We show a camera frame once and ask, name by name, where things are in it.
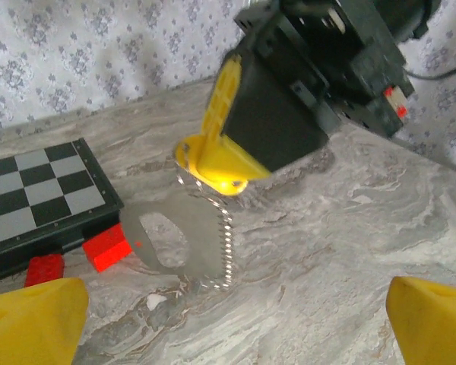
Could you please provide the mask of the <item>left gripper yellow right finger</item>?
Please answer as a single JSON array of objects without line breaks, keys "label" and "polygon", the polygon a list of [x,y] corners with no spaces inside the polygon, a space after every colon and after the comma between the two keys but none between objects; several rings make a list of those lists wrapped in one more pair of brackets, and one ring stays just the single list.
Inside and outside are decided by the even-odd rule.
[{"label": "left gripper yellow right finger", "polygon": [[406,364],[456,364],[456,287],[395,277],[386,312]]}]

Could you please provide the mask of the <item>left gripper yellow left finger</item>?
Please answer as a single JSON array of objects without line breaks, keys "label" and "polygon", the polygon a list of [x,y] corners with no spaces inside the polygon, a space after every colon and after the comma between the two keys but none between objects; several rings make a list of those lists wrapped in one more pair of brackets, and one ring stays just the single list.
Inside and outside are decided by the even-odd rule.
[{"label": "left gripper yellow left finger", "polygon": [[71,364],[87,308],[80,278],[0,294],[0,364]]}]

